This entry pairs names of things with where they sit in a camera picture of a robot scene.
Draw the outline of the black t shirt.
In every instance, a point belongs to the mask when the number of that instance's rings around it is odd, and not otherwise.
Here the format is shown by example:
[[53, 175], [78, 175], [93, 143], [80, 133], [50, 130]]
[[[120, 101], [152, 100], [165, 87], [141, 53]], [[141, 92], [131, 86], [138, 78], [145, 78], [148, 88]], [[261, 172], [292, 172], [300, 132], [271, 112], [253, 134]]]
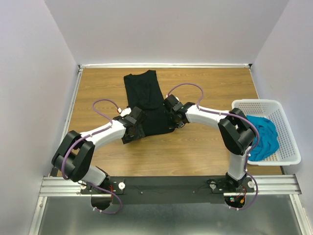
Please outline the black t shirt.
[[155, 70], [124, 76], [128, 106], [146, 113], [142, 128], [146, 136], [168, 134], [174, 131], [170, 116], [163, 106], [163, 95]]

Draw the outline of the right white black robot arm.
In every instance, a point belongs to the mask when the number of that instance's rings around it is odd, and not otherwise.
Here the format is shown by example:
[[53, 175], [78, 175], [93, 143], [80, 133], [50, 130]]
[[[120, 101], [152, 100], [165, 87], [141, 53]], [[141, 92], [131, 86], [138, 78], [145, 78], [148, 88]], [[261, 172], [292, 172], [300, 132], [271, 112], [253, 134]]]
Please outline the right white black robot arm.
[[230, 165], [225, 175], [225, 187], [235, 192], [243, 186], [246, 178], [246, 159], [258, 136], [244, 113], [235, 108], [231, 111], [206, 109], [192, 102], [164, 101], [175, 128], [187, 123], [198, 123], [219, 129], [224, 145], [230, 152]]

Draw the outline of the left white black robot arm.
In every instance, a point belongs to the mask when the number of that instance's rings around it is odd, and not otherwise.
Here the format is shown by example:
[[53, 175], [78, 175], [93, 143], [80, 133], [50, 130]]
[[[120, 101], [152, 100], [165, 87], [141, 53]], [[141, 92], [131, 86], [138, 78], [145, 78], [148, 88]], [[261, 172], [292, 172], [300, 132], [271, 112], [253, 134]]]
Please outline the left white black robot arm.
[[52, 165], [73, 182], [85, 181], [97, 193], [109, 186], [109, 175], [91, 165], [94, 152], [112, 141], [121, 139], [124, 144], [145, 137], [142, 122], [146, 113], [138, 107], [127, 108], [109, 123], [91, 131], [68, 132], [52, 158]]

